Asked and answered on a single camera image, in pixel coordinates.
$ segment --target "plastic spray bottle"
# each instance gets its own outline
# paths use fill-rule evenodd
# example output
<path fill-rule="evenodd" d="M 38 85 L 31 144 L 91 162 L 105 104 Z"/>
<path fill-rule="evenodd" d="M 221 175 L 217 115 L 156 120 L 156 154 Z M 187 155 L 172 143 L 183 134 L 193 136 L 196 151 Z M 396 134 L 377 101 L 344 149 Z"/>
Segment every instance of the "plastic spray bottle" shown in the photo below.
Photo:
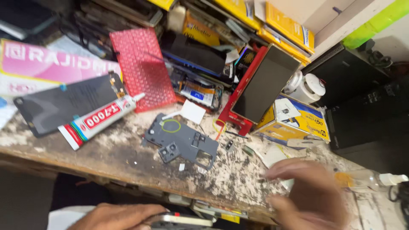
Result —
<path fill-rule="evenodd" d="M 380 174 L 369 169 L 337 172 L 335 178 L 342 188 L 353 192 L 386 192 L 390 186 L 409 181 L 406 175 Z"/>

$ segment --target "glue tube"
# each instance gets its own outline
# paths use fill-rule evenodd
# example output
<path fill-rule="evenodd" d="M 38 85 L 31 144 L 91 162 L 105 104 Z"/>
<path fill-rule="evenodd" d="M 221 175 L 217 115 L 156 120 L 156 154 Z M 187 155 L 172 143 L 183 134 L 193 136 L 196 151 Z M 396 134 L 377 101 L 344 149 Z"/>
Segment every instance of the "glue tube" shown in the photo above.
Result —
<path fill-rule="evenodd" d="M 84 142 L 134 110 L 136 102 L 144 96 L 145 93 L 138 94 L 135 97 L 125 95 L 66 125 L 59 126 L 58 129 L 71 147 L 77 150 Z"/>

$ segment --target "bubble wrap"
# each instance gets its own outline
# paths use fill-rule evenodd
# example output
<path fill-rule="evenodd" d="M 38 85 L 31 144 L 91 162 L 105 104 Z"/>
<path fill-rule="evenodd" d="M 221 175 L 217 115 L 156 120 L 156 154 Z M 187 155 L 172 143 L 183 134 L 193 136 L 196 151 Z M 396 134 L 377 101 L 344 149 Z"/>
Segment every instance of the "bubble wrap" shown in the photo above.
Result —
<path fill-rule="evenodd" d="M 163 57 L 153 28 L 119 31 L 110 38 L 129 95 L 146 94 L 137 103 L 136 113 L 176 102 L 165 63 L 155 58 Z"/>

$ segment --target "blurred hand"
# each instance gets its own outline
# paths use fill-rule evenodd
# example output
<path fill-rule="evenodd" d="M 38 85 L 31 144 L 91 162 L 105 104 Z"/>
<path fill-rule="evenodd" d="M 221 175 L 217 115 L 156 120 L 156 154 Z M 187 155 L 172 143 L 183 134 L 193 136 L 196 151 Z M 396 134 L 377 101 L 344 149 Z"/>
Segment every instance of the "blurred hand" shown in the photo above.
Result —
<path fill-rule="evenodd" d="M 140 224 L 146 218 L 167 210 L 160 205 L 111 205 L 102 203 L 68 230 L 149 230 Z"/>
<path fill-rule="evenodd" d="M 286 230 L 342 230 L 348 213 L 333 175 L 321 164 L 291 158 L 275 163 L 268 179 L 295 179 L 289 198 L 270 195 L 266 201 L 276 209 L 277 221 Z"/>

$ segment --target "dirty work table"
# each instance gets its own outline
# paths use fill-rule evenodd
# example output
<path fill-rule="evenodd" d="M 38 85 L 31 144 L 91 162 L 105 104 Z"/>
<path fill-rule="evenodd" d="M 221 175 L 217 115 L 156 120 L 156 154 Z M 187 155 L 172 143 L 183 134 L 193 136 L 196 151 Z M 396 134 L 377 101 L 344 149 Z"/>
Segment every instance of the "dirty work table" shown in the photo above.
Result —
<path fill-rule="evenodd" d="M 248 156 L 241 150 L 248 143 L 260 154 L 265 154 L 274 144 L 250 135 L 249 140 L 246 140 L 224 133 L 219 139 L 214 166 L 206 174 L 199 173 L 197 166 L 182 158 L 164 164 L 157 148 L 141 146 L 141 136 L 157 114 L 169 114 L 181 107 L 175 104 L 145 113 L 131 113 L 77 151 L 72 150 L 59 132 L 35 138 L 22 116 L 17 113 L 0 131 L 0 162 L 34 170 L 73 173 L 100 183 L 116 182 L 154 188 L 206 201 L 213 206 L 245 210 L 250 216 L 274 216 L 271 209 L 266 207 L 265 196 L 270 193 L 286 194 L 287 191 L 279 181 L 260 180 L 259 174 L 267 168 L 259 157 Z M 205 114 L 201 122 L 203 130 L 180 116 L 175 118 L 215 139 L 218 133 L 212 127 L 212 122 L 217 116 Z M 227 153 L 223 147 L 230 139 L 234 140 L 236 149 Z M 361 168 L 331 153 L 327 145 L 302 151 L 283 147 L 282 151 L 289 157 L 306 157 L 325 163 L 329 170 Z M 186 164 L 185 171 L 179 171 L 180 163 Z M 357 208 L 353 204 L 352 210 L 356 213 Z"/>

